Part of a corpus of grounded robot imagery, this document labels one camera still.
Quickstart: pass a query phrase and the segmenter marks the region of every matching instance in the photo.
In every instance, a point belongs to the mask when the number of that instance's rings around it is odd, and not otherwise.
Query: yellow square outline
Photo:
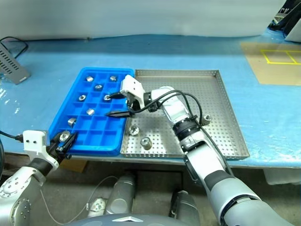
[[[301,65],[301,63],[298,63],[294,57],[290,54],[291,53],[301,53],[299,50],[277,50],[277,49],[261,49],[260,52],[263,54],[264,58],[266,59],[268,64],[273,65]],[[293,63],[288,62],[272,62],[269,60],[268,56],[265,54],[266,52],[285,52],[290,59],[293,61]]]

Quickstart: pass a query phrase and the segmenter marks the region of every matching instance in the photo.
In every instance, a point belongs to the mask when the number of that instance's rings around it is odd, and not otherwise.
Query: white wall
[[[261,34],[285,0],[0,0],[0,38]]]

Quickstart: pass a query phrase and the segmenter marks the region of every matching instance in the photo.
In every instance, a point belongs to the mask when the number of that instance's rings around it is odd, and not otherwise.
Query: blue tabletop
[[[248,38],[135,35],[30,41],[18,61],[32,76],[19,85],[0,80],[0,128],[10,134],[49,129],[83,67],[220,70],[250,152],[249,158],[230,165],[301,167],[301,87],[260,84],[242,41],[285,43],[281,33],[268,30]],[[7,152],[23,152],[22,144],[1,139]]]

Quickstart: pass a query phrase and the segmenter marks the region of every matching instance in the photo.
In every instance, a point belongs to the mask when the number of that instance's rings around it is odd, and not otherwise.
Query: stainless steel tray
[[[204,128],[223,155],[227,159],[243,159],[250,156],[219,71],[136,70],[135,75],[145,91],[171,86],[195,95],[202,105],[203,114],[213,117],[211,124]],[[194,100],[187,98],[194,114],[198,114]],[[139,127],[139,136],[129,135],[131,125]],[[150,150],[141,147],[140,141],[143,137],[152,140]],[[120,153],[126,157],[183,157],[179,141],[161,110],[154,113],[138,113],[134,118],[127,120]]]

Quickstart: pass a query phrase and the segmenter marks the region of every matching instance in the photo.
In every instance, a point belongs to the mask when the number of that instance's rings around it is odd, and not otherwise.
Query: blue plastic tray
[[[123,68],[83,68],[72,85],[60,110],[49,128],[50,138],[63,130],[78,132],[76,143],[70,153],[79,155],[117,155],[123,138],[126,119],[111,118],[105,114],[111,110],[127,110],[126,99],[105,101],[103,97],[120,90],[121,81],[134,71]],[[117,81],[110,81],[114,75]],[[86,77],[94,78],[88,82]],[[95,91],[96,85],[102,85],[100,91]],[[84,101],[79,96],[86,95]],[[86,113],[94,109],[93,115]],[[70,118],[76,118],[76,124],[68,125]]]

